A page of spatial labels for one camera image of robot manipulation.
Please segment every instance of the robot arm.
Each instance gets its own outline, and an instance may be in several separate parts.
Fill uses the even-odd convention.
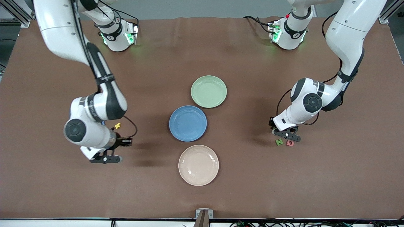
[[[292,10],[287,17],[275,21],[269,28],[274,34],[270,34],[271,42],[276,43],[285,50],[293,50],[303,42],[307,25],[313,18],[311,6],[325,4],[334,0],[288,0]]]
[[[81,2],[94,2],[94,0],[81,0]],[[122,18],[117,18],[114,12],[104,5],[99,3],[95,7],[80,7],[79,11],[90,17],[95,25],[100,29],[104,43],[112,51],[126,50],[130,45],[136,43],[138,25],[132,22],[127,22]]]
[[[119,162],[119,156],[107,156],[106,151],[131,145],[131,140],[121,138],[101,122],[123,117],[127,103],[101,52],[82,32],[78,9],[83,5],[78,0],[35,0],[34,7],[48,49],[59,57],[88,65],[98,88],[96,93],[73,100],[64,127],[65,137],[80,145],[83,154],[93,162]]]
[[[277,132],[304,123],[320,110],[336,109],[349,83],[358,73],[364,55],[363,41],[375,23],[386,0],[345,0],[326,34],[326,42],[341,59],[342,67],[332,85],[309,78],[295,83],[292,104],[272,119]]]

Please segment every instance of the wooden block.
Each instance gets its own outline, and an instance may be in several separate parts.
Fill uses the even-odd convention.
[[[275,140],[275,143],[277,146],[280,146],[281,144],[283,144],[282,138]]]
[[[291,140],[286,141],[286,146],[291,147],[293,145],[295,145],[294,141],[291,141]]]

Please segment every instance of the green plate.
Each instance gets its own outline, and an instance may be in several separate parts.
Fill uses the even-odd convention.
[[[191,87],[194,102],[204,108],[220,105],[226,98],[225,83],[216,76],[203,76],[195,80]]]

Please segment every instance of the blue plate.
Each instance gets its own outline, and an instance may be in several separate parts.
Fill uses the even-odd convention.
[[[208,122],[201,109],[192,105],[176,109],[170,117],[170,131],[178,140],[191,142],[199,139],[206,131]]]

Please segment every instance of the plate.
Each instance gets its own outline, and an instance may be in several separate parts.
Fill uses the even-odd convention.
[[[175,138],[184,142],[191,142],[199,139],[205,133],[208,122],[201,109],[186,105],[172,113],[168,125]]]
[[[207,185],[213,181],[219,171],[219,160],[215,152],[204,145],[187,148],[179,158],[179,173],[188,184]]]
[[[226,95],[225,83],[216,76],[199,77],[191,87],[192,99],[204,108],[213,108],[222,104]]]

